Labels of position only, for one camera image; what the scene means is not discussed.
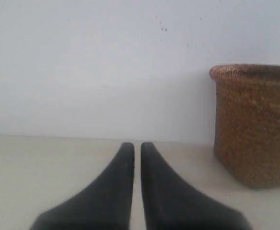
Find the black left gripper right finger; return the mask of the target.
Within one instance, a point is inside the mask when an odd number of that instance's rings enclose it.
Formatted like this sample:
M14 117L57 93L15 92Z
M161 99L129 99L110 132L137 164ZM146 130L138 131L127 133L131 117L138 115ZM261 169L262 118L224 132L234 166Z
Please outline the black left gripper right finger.
M141 145L141 191L149 230L244 230L244 215L196 190L155 145Z

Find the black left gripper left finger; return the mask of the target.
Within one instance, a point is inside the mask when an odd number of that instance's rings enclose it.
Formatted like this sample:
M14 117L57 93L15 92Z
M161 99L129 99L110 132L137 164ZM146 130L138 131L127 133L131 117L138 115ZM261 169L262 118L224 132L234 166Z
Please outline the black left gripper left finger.
M40 214L33 230L127 230L134 185L135 149L122 143L117 154L86 188Z

